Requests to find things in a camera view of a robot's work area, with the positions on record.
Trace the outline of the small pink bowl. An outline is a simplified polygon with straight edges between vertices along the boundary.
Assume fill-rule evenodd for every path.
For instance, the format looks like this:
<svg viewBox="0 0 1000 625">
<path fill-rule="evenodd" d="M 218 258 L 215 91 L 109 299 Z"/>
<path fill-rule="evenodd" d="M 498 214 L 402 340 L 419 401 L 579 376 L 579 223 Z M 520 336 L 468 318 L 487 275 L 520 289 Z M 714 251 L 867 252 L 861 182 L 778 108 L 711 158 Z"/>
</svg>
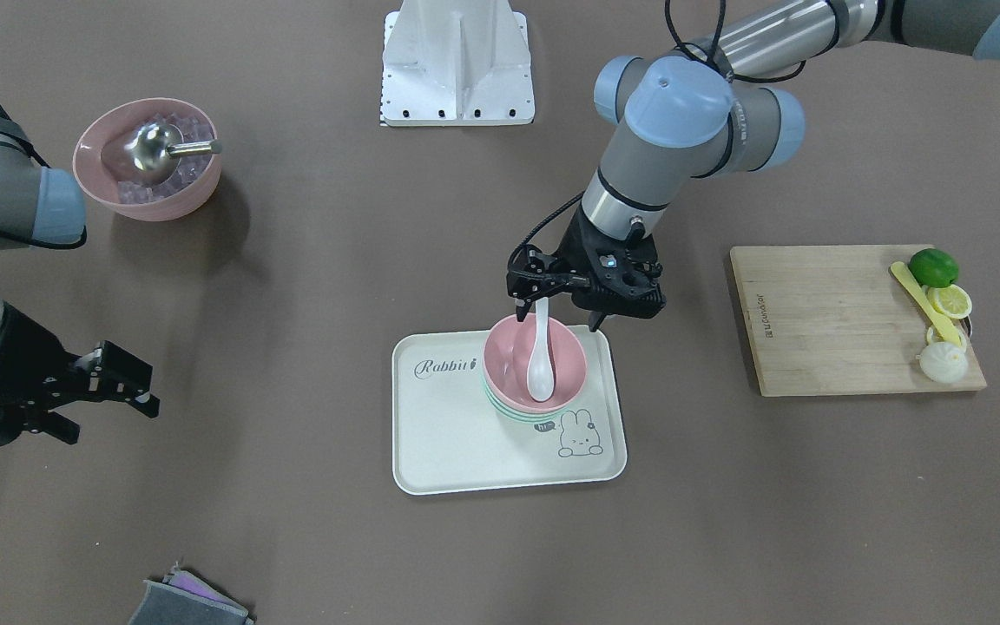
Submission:
<svg viewBox="0 0 1000 625">
<path fill-rule="evenodd" d="M 559 411 L 586 384 L 586 352 L 576 334 L 556 318 L 548 321 L 548 348 L 555 388 L 548 400 L 536 401 L 527 386 L 530 353 L 535 344 L 533 313 L 524 321 L 509 315 L 498 321 L 484 341 L 484 379 L 493 396 L 516 414 L 540 417 Z"/>
</svg>

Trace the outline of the white ceramic spoon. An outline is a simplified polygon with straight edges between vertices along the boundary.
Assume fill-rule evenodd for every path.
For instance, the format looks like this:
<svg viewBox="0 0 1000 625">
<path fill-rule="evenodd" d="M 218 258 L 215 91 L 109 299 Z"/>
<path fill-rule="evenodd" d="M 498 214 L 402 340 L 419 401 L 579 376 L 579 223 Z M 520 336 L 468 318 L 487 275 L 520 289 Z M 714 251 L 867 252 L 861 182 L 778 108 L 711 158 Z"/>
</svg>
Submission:
<svg viewBox="0 0 1000 625">
<path fill-rule="evenodd" d="M 530 357 L 525 371 L 525 384 L 530 396 L 537 403 L 551 399 L 556 379 L 550 356 L 550 299 L 543 297 L 535 302 L 535 331 Z"/>
</svg>

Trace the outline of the large pink bowl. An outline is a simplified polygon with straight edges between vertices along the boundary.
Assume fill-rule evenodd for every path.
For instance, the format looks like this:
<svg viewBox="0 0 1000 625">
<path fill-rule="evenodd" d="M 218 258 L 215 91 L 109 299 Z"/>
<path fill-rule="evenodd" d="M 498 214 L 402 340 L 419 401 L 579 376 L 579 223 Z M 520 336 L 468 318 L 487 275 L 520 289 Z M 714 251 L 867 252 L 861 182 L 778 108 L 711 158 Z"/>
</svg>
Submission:
<svg viewBox="0 0 1000 625">
<path fill-rule="evenodd" d="M 83 132 L 73 154 L 73 174 L 83 192 L 118 214 L 144 221 L 166 221 L 191 214 L 214 193 L 222 173 L 221 155 L 190 155 L 162 182 L 119 181 L 104 165 L 101 150 L 143 124 L 174 124 L 184 142 L 217 138 L 205 112 L 178 99 L 146 98 L 101 115 Z"/>
</svg>

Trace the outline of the green stacked bowls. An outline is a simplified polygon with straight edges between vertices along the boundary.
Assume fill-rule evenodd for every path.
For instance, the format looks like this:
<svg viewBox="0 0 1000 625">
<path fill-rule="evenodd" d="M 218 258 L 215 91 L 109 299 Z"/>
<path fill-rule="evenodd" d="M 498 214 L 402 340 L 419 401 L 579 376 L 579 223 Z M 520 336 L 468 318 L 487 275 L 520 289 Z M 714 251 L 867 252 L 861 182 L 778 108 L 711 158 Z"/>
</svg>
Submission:
<svg viewBox="0 0 1000 625">
<path fill-rule="evenodd" d="M 578 414 L 578 412 L 581 412 L 581 409 L 571 409 L 566 407 L 559 409 L 559 411 L 548 412 L 548 414 L 524 414 L 524 412 L 517 411 L 515 408 L 511 408 L 506 405 L 503 401 L 493 395 L 489 388 L 485 388 L 485 398 L 490 401 L 490 404 L 497 409 L 499 414 L 512 420 L 516 420 L 516 422 L 525 424 L 555 422 L 555 420 L 560 420 L 563 414 Z"/>
</svg>

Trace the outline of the cream rabbit tray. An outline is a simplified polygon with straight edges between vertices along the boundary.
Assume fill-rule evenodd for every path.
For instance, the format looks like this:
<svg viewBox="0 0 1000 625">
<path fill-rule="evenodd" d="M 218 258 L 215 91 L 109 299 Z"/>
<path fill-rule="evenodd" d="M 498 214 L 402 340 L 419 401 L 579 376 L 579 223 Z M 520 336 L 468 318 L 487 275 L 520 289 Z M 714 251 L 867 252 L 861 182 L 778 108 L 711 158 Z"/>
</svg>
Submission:
<svg viewBox="0 0 1000 625">
<path fill-rule="evenodd" d="M 392 364 L 392 475 L 412 495 L 602 482 L 622 474 L 628 448 L 606 336 L 576 326 L 586 384 L 560 420 L 525 424 L 485 396 L 487 332 L 402 339 Z"/>
</svg>

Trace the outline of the grey folded cloth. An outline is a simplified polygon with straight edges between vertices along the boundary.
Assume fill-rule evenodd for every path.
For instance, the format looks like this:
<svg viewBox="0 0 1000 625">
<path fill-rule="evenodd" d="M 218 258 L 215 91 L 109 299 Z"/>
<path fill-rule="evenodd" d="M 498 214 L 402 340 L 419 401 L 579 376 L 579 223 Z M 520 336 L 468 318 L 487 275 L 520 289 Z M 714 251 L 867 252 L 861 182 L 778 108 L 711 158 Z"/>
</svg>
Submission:
<svg viewBox="0 0 1000 625">
<path fill-rule="evenodd" d="M 189 569 L 174 566 L 159 581 L 146 579 L 130 624 L 253 624 L 253 614 Z"/>
</svg>

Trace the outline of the wooden cutting board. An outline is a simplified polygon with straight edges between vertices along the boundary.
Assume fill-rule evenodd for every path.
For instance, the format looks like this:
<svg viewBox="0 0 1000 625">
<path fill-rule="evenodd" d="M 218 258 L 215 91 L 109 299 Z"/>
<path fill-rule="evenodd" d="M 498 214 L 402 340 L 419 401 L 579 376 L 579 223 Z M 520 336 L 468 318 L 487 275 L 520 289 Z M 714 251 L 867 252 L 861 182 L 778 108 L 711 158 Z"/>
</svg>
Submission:
<svg viewBox="0 0 1000 625">
<path fill-rule="evenodd" d="M 731 249 L 758 387 L 765 397 L 980 391 L 968 351 L 956 383 L 918 364 L 929 320 L 890 266 L 917 244 L 737 246 Z"/>
</svg>

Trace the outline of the metal ice scoop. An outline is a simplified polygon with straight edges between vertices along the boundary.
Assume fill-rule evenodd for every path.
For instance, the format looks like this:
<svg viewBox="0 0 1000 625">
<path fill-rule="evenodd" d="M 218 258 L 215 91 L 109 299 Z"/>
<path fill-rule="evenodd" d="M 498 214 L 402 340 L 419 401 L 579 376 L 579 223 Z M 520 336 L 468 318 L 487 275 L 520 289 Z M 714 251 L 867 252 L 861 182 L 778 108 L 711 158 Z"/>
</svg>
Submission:
<svg viewBox="0 0 1000 625">
<path fill-rule="evenodd" d="M 219 140 L 184 140 L 174 124 L 151 122 L 130 132 L 122 150 L 128 157 L 123 180 L 155 186 L 170 178 L 182 159 L 221 154 L 222 145 Z"/>
</svg>

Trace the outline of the green lime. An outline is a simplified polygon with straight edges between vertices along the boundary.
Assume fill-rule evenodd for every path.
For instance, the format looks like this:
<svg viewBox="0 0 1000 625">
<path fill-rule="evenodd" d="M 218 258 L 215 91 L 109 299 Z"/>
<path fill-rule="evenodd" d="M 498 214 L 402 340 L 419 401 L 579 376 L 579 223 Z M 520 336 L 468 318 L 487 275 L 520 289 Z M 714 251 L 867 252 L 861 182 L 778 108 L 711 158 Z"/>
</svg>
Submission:
<svg viewBox="0 0 1000 625">
<path fill-rule="evenodd" d="M 937 248 L 914 253 L 908 268 L 918 284 L 925 287 L 947 288 L 959 280 L 960 269 L 955 258 Z"/>
</svg>

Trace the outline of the yellow plastic knife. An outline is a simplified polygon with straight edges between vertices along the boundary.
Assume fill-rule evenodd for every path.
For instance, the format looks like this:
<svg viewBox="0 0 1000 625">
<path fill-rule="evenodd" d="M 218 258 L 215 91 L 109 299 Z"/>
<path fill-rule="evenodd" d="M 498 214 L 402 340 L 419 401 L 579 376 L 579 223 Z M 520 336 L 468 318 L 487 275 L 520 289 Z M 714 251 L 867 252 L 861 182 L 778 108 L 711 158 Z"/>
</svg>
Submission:
<svg viewBox="0 0 1000 625">
<path fill-rule="evenodd" d="M 903 261 L 894 261 L 889 266 L 889 272 L 893 274 L 894 279 L 899 282 L 899 285 L 904 288 L 905 292 L 912 297 L 921 309 L 921 312 L 928 317 L 937 335 L 944 341 L 947 341 L 947 343 L 962 347 L 960 333 L 955 324 L 947 316 L 942 315 L 942 313 L 937 312 L 932 307 L 931 301 L 925 295 L 924 289 L 922 289 L 916 277 L 910 272 L 908 266 Z"/>
</svg>

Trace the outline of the white garlic bulb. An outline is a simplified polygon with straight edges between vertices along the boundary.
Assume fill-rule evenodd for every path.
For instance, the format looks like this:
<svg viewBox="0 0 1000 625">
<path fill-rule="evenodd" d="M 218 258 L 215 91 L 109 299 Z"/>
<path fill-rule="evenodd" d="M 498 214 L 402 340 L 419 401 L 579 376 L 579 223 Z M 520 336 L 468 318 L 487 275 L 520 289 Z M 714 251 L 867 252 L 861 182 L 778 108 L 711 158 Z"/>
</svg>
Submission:
<svg viewBox="0 0 1000 625">
<path fill-rule="evenodd" d="M 964 379 L 970 368 L 964 348 L 949 341 L 926 345 L 917 360 L 925 376 L 942 384 L 955 384 Z"/>
</svg>

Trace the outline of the lemon slice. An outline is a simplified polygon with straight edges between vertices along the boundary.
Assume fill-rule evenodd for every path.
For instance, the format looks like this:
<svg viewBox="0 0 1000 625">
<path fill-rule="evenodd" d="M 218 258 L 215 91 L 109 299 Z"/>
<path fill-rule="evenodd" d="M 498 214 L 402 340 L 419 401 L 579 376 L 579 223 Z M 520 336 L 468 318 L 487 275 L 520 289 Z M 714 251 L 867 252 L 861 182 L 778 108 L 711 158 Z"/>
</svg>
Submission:
<svg viewBox="0 0 1000 625">
<path fill-rule="evenodd" d="M 932 307 L 950 319 L 961 320 L 968 318 L 972 313 L 973 301 L 960 285 L 928 287 L 925 293 Z"/>
</svg>

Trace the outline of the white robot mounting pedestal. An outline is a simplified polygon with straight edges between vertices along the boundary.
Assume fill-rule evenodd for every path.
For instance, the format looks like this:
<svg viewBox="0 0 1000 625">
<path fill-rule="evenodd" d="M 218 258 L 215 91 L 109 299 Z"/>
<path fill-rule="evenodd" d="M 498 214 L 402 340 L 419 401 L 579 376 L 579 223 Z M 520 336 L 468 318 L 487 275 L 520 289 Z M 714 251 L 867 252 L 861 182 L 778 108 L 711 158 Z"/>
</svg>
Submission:
<svg viewBox="0 0 1000 625">
<path fill-rule="evenodd" d="M 527 17 L 508 1 L 405 1 L 384 20 L 386 127 L 531 124 Z"/>
</svg>

